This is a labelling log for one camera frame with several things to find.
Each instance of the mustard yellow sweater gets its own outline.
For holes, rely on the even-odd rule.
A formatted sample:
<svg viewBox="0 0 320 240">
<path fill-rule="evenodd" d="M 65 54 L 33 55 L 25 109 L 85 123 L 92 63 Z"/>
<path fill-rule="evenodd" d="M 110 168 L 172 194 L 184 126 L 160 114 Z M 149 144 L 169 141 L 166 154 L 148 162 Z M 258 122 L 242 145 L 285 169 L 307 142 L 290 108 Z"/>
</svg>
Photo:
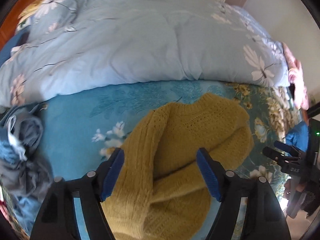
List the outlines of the mustard yellow sweater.
<svg viewBox="0 0 320 240">
<path fill-rule="evenodd" d="M 190 239 L 211 201 L 196 152 L 205 147 L 226 170 L 236 169 L 253 146 L 248 120 L 237 103 L 210 93 L 145 116 L 122 145 L 124 166 L 102 203 L 116 239 Z"/>
</svg>

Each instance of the wooden headboard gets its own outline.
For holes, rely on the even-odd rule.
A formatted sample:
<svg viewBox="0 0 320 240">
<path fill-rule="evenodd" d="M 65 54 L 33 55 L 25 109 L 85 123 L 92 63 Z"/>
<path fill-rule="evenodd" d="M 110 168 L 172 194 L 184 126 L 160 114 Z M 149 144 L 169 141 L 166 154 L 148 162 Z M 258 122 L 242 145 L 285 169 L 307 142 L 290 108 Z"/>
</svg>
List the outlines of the wooden headboard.
<svg viewBox="0 0 320 240">
<path fill-rule="evenodd" d="M 19 23 L 18 16 L 30 3 L 35 0 L 18 0 L 11 7 L 9 13 L 0 26 L 0 50 L 7 43 L 7 41 L 14 36 L 17 24 Z"/>
</svg>

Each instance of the ribbed neckline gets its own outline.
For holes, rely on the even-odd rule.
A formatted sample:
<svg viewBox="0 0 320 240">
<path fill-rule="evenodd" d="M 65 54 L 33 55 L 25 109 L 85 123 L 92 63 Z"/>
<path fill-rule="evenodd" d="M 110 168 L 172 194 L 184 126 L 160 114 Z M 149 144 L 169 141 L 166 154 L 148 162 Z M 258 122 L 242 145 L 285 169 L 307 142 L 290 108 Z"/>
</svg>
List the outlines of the ribbed neckline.
<svg viewBox="0 0 320 240">
<path fill-rule="evenodd" d="M 211 93 L 205 93 L 193 104 L 175 103 L 174 107 L 171 108 L 171 113 L 176 115 L 198 113 L 207 109 L 208 106 L 212 106 L 212 102 L 215 99 L 214 97 L 215 96 Z"/>
</svg>

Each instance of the wall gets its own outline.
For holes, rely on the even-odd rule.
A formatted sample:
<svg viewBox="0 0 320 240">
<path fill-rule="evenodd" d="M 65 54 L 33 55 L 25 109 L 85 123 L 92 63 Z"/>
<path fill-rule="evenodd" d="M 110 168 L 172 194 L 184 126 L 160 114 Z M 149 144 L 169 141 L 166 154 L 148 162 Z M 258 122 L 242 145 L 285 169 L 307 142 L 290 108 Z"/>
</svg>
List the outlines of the wall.
<svg viewBox="0 0 320 240">
<path fill-rule="evenodd" d="M 301 0 L 247 0 L 244 8 L 302 62 L 308 94 L 320 101 L 320 29 Z"/>
</svg>

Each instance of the metal bolt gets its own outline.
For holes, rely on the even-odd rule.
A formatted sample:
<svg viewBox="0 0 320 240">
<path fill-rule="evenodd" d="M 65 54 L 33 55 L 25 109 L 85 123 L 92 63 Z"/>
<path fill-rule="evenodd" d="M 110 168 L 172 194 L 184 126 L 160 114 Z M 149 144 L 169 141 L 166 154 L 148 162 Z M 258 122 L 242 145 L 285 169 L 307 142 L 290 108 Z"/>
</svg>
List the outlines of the metal bolt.
<svg viewBox="0 0 320 240">
<path fill-rule="evenodd" d="M 58 177 L 54 177 L 54 182 L 59 182 L 62 180 L 62 177 L 58 176 Z"/>
<path fill-rule="evenodd" d="M 265 183 L 267 182 L 267 179 L 263 176 L 259 177 L 259 181 L 262 182 L 262 183 Z"/>
<path fill-rule="evenodd" d="M 226 175 L 231 178 L 235 175 L 235 173 L 233 171 L 226 171 Z"/>
<path fill-rule="evenodd" d="M 94 177 L 95 175 L 96 175 L 96 172 L 95 172 L 95 171 L 89 171 L 89 172 L 87 173 L 87 176 L 88 176 L 89 178 Z"/>
</svg>

